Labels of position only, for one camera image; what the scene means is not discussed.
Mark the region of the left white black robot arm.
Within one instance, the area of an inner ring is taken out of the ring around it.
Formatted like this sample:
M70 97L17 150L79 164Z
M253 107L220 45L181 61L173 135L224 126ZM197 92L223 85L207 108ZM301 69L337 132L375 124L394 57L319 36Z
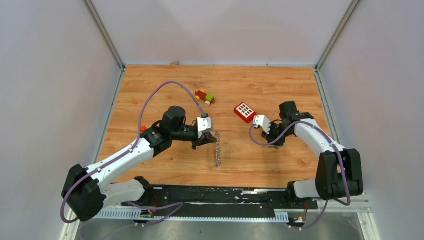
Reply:
M82 167L70 168L61 193L61 208L69 206L77 220L86 222L94 218L103 208L123 202L137 202L149 206L153 193L147 189L142 177L122 183L115 180L135 166L153 159L172 146L174 141L190 142L192 149L216 143L212 135L213 121L204 113L191 125L186 124L186 111L171 106L161 120L142 130L128 146L112 156Z

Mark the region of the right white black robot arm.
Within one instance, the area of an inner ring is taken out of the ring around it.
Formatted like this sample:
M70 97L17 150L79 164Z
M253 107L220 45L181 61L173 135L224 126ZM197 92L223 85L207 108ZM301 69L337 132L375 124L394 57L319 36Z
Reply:
M281 147L290 136L300 138L318 158L315 178L289 182L286 204L298 209L306 199L334 200L349 206L352 197L363 194L361 155L332 139L308 112L300 112L294 101L279 105L280 118L254 117L254 128L262 128L265 146Z

